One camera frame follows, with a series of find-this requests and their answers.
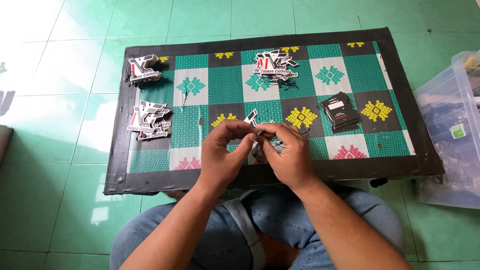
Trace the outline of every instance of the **person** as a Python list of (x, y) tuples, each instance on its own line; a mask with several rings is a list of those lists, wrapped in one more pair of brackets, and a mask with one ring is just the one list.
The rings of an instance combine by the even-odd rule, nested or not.
[[(176, 203), (139, 214), (119, 232), (111, 270), (406, 270), (401, 224), (381, 199), (313, 172), (296, 127), (222, 121), (203, 141), (196, 184)], [(268, 139), (278, 137), (278, 153)], [(243, 138), (229, 153), (227, 143)], [(257, 139), (285, 187), (216, 205)]]

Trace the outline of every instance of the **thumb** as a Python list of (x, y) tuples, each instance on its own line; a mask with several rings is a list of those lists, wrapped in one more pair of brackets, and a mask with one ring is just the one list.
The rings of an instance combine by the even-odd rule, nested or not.
[(241, 143), (233, 150), (229, 155), (231, 158), (238, 162), (243, 162), (250, 151), (252, 150), (253, 141), (257, 135), (255, 133), (247, 134), (241, 141)]
[(260, 146), (262, 147), (262, 151), (264, 152), (268, 163), (275, 162), (277, 159), (280, 158), (280, 155), (276, 152), (275, 148), (270, 144), (270, 142), (263, 136), (258, 136), (257, 138)]

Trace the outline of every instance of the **checkered pattern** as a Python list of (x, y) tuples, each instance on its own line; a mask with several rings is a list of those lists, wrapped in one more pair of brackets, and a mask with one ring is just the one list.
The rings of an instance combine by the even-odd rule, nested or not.
[[(266, 84), (253, 73), (256, 54), (274, 49), (288, 51), (299, 63), (288, 67), (299, 74), (290, 79), (295, 87)], [(130, 172), (200, 168), (202, 141), (213, 130), (212, 123), (222, 114), (242, 120), (253, 109), (258, 110), (258, 123), (293, 121), (300, 126), (313, 160), (415, 155), (376, 42), (170, 56), (168, 61), (172, 70), (144, 87), (139, 99), (173, 107), (170, 149), (132, 150)], [(318, 103), (340, 91), (350, 97), (361, 123), (358, 130), (333, 134)], [(383, 111), (372, 107), (375, 104)], [(296, 113), (302, 110), (308, 115)], [(238, 143), (230, 142), (228, 150)]]

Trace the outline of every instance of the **forearm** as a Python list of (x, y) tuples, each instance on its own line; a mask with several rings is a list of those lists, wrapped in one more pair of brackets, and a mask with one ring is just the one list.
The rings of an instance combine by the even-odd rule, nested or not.
[(120, 270), (186, 269), (217, 198), (217, 194), (194, 186), (130, 254)]
[(409, 264), (374, 228), (321, 181), (293, 190), (339, 270), (406, 270)]

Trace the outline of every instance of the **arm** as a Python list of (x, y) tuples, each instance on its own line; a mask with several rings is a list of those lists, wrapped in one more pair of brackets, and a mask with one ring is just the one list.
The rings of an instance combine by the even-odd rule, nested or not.
[(388, 241), (315, 176), (308, 140), (298, 129), (284, 124), (259, 124), (257, 128), (283, 141), (285, 149), (278, 154), (265, 137), (258, 138), (277, 178), (303, 202), (337, 269), (411, 269)]
[[(237, 176), (256, 137), (250, 124), (222, 121), (202, 145), (202, 171), (197, 183), (155, 230), (130, 254), (120, 270), (186, 269), (218, 196)], [(231, 139), (243, 138), (229, 153)]]

